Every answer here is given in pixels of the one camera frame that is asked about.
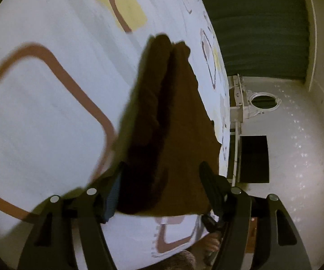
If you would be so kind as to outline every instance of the patterned fabric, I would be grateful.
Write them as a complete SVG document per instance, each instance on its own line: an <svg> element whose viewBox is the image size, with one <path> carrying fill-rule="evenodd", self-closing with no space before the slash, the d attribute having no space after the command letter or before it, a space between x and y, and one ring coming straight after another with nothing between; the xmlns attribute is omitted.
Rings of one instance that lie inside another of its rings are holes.
<svg viewBox="0 0 324 270"><path fill-rule="evenodd" d="M145 267L141 270L195 270L196 258L189 251L182 251L161 262Z"/></svg>

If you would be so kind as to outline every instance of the silver screw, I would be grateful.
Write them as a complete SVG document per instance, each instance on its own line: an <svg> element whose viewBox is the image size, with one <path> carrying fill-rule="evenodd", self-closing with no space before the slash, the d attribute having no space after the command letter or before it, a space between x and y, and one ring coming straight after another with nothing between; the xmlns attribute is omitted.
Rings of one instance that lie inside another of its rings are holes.
<svg viewBox="0 0 324 270"><path fill-rule="evenodd" d="M239 187L233 187L231 188L231 193L235 195L241 194L241 189Z"/></svg>
<svg viewBox="0 0 324 270"><path fill-rule="evenodd" d="M57 203L58 200L59 200L58 196L52 196L51 199L50 199L51 203Z"/></svg>
<svg viewBox="0 0 324 270"><path fill-rule="evenodd" d="M278 196L275 194L269 194L268 197L271 201L278 201Z"/></svg>
<svg viewBox="0 0 324 270"><path fill-rule="evenodd" d="M97 190L95 188L90 188L87 190L87 195L92 196L92 195L96 194L96 192L97 192Z"/></svg>

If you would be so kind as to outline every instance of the brown cloth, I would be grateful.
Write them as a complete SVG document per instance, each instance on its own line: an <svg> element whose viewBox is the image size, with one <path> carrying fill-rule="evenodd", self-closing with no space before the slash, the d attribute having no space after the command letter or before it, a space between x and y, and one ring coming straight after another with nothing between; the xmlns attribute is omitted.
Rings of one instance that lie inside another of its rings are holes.
<svg viewBox="0 0 324 270"><path fill-rule="evenodd" d="M157 36L138 91L138 113L122 173L118 210L126 214L204 214L202 161L218 174L221 144L199 96L184 42Z"/></svg>

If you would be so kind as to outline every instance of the dark green curtain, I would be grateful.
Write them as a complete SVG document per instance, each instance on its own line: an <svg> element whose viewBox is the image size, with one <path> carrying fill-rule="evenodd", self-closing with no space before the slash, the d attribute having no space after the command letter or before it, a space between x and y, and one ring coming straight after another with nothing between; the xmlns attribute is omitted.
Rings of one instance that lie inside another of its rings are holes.
<svg viewBox="0 0 324 270"><path fill-rule="evenodd" d="M309 23L305 0L202 0L227 75L305 79Z"/></svg>

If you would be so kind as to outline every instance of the folded brown fabric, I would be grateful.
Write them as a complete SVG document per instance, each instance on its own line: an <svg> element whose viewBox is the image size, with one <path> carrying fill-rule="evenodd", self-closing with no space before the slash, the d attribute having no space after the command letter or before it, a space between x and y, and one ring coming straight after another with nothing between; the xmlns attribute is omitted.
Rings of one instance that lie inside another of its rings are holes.
<svg viewBox="0 0 324 270"><path fill-rule="evenodd" d="M218 174L217 141L188 63L184 42L166 35L151 44L138 93L139 110L122 174L118 210L177 216L210 210L199 179L207 161Z"/></svg>

